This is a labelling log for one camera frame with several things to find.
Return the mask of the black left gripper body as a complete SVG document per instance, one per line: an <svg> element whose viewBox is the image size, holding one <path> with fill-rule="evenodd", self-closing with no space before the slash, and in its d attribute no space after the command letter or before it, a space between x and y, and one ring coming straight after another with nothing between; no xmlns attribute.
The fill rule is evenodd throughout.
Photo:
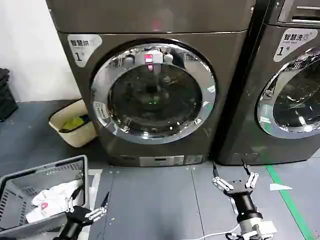
<svg viewBox="0 0 320 240"><path fill-rule="evenodd" d="M75 206L73 212L67 212L67 222L64 225L58 239L78 239L82 229L86 226L92 225L92 220L89 220L86 214L91 211L81 206Z"/></svg>

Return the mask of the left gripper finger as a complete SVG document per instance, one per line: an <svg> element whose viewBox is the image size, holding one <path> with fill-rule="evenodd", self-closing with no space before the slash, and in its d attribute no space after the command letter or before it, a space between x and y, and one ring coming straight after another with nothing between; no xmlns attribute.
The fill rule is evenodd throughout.
<svg viewBox="0 0 320 240"><path fill-rule="evenodd" d="M107 192L99 208L87 213L84 217L90 222L96 222L108 213L110 191Z"/></svg>
<svg viewBox="0 0 320 240"><path fill-rule="evenodd" d="M69 198L66 199L66 213L73 213L75 211L74 209L74 200L78 197L80 192L83 190L82 186L79 186Z"/></svg>

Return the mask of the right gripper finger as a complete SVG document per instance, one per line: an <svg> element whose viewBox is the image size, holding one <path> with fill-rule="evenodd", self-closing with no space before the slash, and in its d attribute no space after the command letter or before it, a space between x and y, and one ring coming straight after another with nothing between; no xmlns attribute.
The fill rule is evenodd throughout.
<svg viewBox="0 0 320 240"><path fill-rule="evenodd" d="M260 175L257 172L253 172L251 170L251 167L243 159L242 159L242 165L243 165L243 168L248 176L244 187L245 188L255 188Z"/></svg>
<svg viewBox="0 0 320 240"><path fill-rule="evenodd" d="M232 191L234 190L234 186L230 183L228 183L226 180L220 177L218 168L215 164L215 162L212 162L212 183L221 191Z"/></svg>

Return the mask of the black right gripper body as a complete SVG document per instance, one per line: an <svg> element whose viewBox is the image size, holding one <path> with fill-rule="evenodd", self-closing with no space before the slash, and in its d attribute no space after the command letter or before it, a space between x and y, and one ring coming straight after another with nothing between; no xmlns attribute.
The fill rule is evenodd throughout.
<svg viewBox="0 0 320 240"><path fill-rule="evenodd" d="M235 202L235 207L238 212L236 220L244 221L258 218L259 212L251 198L253 189L246 188L243 180L232 180L228 183L233 186L233 189L228 191L224 190L223 193Z"/></svg>

